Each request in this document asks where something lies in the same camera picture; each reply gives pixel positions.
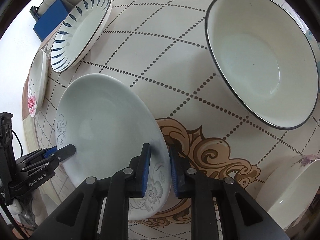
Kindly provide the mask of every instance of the plate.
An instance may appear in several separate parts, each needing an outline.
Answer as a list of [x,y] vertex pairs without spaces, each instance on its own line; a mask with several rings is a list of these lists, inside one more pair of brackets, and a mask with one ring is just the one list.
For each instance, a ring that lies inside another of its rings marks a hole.
[[320,158],[294,156],[268,177],[256,201],[281,226],[290,225],[310,206],[320,185]]
[[41,49],[32,61],[28,82],[28,109],[31,117],[40,110],[47,85],[47,55]]
[[75,66],[91,49],[111,13],[112,0],[82,0],[59,28],[51,49],[53,71]]
[[318,72],[302,30],[270,0],[214,0],[208,49],[227,90],[262,122],[295,129],[311,116]]
[[63,162],[76,187],[89,176],[103,179],[128,167],[149,143],[147,192],[129,200],[129,220],[151,217],[166,202],[171,168],[163,135],[145,104],[120,81],[88,74],[72,82],[58,105],[55,136],[58,149],[76,146],[76,154]]

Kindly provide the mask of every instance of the bowl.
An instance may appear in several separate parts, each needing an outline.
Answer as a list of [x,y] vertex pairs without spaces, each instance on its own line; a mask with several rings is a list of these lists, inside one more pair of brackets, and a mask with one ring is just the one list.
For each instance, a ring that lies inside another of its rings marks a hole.
[[281,226],[286,228],[310,205],[320,185],[320,158],[295,156],[268,177],[256,201]]
[[74,186],[87,177],[104,179],[128,167],[151,146],[145,197],[129,199],[129,220],[153,216],[166,202],[171,186],[169,153],[160,128],[142,100],[120,81],[103,74],[84,75],[63,93],[55,119],[57,148],[76,153],[63,162]]
[[214,0],[205,34],[218,76],[252,115],[281,130],[307,121],[317,101],[316,60],[280,6],[270,0]]
[[62,22],[51,49],[53,71],[75,66],[99,38],[110,16],[112,0],[82,0]]
[[32,61],[28,81],[28,109],[31,117],[34,117],[42,106],[47,72],[47,55],[40,49]]

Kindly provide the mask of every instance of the tablecloth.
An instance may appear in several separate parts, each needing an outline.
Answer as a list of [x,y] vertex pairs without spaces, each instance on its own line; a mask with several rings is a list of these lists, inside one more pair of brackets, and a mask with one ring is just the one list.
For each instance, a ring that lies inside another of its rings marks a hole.
[[[174,144],[208,176],[231,176],[256,197],[271,172],[294,155],[320,152],[319,104],[300,128],[276,130],[251,116],[223,90],[213,72],[204,17],[213,0],[113,0],[98,41],[63,73],[50,67],[44,103],[35,117],[42,148],[56,145],[55,114],[67,87],[88,73],[112,76],[132,89]],[[302,26],[284,0],[272,0]],[[50,53],[52,40],[45,51]],[[64,200],[73,190],[61,167],[52,179]],[[129,239],[190,239],[189,200],[171,192],[161,212],[129,223]]]

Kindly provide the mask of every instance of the plate with pink flower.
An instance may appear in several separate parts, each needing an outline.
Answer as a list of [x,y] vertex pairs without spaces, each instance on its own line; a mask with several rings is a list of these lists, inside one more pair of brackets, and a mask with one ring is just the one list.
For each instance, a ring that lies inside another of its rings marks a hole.
[[41,49],[33,59],[28,83],[28,109],[34,117],[42,106],[45,87],[47,85],[47,55]]

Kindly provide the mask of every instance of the gray swirl design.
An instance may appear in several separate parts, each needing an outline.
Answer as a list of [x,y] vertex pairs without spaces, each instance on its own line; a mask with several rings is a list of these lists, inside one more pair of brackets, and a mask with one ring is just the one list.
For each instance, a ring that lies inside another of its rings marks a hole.
[[63,114],[59,114],[59,116],[62,116],[62,120],[57,122],[57,129],[60,135],[57,137],[57,143],[58,144],[63,144],[63,138],[65,139],[66,136],[66,130],[67,130],[67,121],[64,122],[64,116]]

